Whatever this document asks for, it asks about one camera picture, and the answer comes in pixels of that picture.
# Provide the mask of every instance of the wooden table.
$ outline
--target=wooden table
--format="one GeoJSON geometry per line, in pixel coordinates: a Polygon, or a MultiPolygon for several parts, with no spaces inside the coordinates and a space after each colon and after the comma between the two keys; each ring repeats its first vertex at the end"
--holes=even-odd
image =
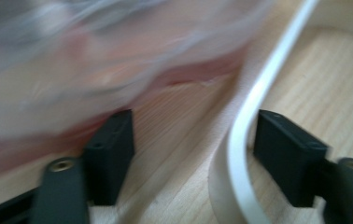
{"type": "MultiPolygon", "coordinates": [[[[256,76],[300,3],[276,2],[249,50],[245,76],[256,76]]],[[[136,155],[118,204],[92,208],[92,223],[218,223],[208,195],[209,166],[241,105],[239,96],[250,88],[246,79],[236,71],[214,83],[176,86],[139,106],[136,155]]],[[[262,108],[333,146],[332,159],[353,157],[353,35],[305,31],[262,108]]],[[[247,154],[252,184],[272,222],[320,222],[320,209],[290,207],[247,154]]],[[[0,176],[0,202],[35,187],[43,165],[59,156],[0,176]]]]}

